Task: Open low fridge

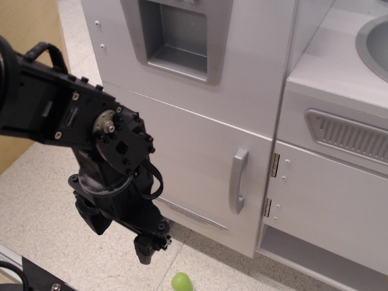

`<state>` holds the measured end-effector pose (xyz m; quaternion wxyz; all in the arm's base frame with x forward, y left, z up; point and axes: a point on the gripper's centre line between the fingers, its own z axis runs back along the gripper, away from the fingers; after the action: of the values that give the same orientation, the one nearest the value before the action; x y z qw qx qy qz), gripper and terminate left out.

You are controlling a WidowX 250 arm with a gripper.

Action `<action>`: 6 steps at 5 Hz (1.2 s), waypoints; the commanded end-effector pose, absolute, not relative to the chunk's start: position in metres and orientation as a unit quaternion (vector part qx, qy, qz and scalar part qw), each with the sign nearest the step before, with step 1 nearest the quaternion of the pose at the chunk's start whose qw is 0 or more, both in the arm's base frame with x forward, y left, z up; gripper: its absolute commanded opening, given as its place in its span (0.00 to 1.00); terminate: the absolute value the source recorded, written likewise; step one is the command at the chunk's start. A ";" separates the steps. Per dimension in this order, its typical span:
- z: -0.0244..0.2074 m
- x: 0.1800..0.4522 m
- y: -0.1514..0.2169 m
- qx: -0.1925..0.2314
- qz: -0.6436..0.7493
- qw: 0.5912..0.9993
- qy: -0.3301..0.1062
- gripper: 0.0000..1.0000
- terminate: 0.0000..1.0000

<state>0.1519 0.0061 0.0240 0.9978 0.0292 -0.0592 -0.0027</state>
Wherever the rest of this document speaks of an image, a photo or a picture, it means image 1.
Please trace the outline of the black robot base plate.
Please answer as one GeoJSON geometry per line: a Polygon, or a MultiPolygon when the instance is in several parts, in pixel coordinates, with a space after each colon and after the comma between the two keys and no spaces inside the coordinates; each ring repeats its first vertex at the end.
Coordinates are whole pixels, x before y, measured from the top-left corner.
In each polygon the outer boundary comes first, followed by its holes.
{"type": "Polygon", "coordinates": [[[22,257],[22,270],[27,277],[30,290],[40,291],[75,291],[62,279],[52,275],[29,259],[22,257]]]}

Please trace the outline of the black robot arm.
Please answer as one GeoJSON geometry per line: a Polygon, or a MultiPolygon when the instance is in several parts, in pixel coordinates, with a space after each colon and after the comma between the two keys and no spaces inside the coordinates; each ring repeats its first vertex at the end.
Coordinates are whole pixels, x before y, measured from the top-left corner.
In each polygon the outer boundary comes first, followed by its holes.
{"type": "Polygon", "coordinates": [[[71,75],[56,46],[40,42],[20,54],[1,39],[1,134],[70,147],[80,216],[99,235],[112,222],[134,232],[142,264],[170,244],[169,224],[153,204],[163,180],[150,162],[155,148],[144,121],[101,85],[71,75]]]}

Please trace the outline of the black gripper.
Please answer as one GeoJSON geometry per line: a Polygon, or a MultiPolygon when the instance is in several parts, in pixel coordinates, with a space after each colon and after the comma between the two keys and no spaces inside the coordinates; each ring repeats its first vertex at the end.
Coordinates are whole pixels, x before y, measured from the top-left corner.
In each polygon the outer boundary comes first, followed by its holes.
{"type": "Polygon", "coordinates": [[[155,252],[167,249],[169,224],[153,204],[164,184],[151,163],[142,163],[134,173],[110,186],[101,185],[81,170],[69,178],[69,186],[79,215],[97,235],[113,221],[138,234],[133,242],[141,264],[150,264],[155,252]]]}

